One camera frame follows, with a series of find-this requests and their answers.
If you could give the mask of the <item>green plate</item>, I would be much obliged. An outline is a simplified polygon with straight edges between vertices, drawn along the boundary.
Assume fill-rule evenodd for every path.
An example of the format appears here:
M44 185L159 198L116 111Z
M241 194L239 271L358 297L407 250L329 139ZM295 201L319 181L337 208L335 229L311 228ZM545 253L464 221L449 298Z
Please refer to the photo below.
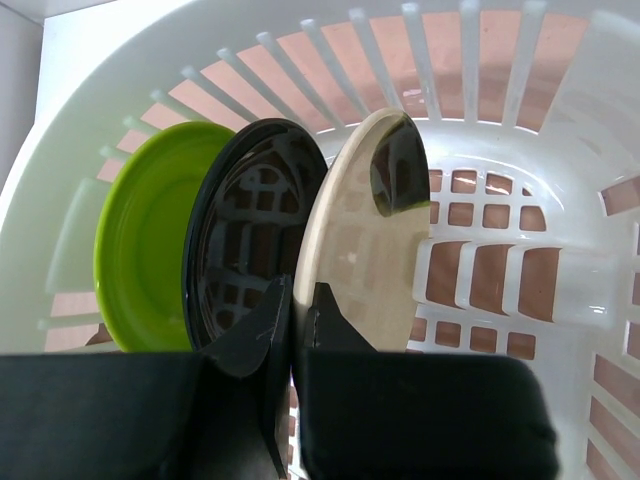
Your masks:
M188 351L182 258L200 186L234 131L171 126L125 162L96 229L93 279L108 333L124 352Z

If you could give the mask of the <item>beige plate with black mark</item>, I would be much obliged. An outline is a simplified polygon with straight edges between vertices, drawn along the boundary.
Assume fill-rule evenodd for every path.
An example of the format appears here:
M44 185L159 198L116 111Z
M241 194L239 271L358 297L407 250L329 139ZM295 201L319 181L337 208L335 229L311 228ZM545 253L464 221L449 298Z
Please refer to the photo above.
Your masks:
M293 286L296 333L317 284L378 351L404 350L414 322L417 249L429 236L425 148L402 110L370 114L351 133L316 196Z

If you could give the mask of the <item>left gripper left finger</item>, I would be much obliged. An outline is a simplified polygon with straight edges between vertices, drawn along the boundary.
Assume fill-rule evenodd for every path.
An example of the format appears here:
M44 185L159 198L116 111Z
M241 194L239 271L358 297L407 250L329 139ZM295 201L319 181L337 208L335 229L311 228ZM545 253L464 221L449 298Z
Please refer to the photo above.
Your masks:
M291 296L291 277L276 277L258 305L204 350L217 379L201 423L201 478L288 475Z

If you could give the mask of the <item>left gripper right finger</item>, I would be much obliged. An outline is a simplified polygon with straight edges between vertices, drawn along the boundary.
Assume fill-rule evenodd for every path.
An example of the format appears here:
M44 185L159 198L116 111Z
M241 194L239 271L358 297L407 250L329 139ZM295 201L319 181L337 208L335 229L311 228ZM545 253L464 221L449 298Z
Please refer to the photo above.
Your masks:
M298 358L311 351L376 353L377 350L342 315L328 283L315 284L311 306L302 316Z

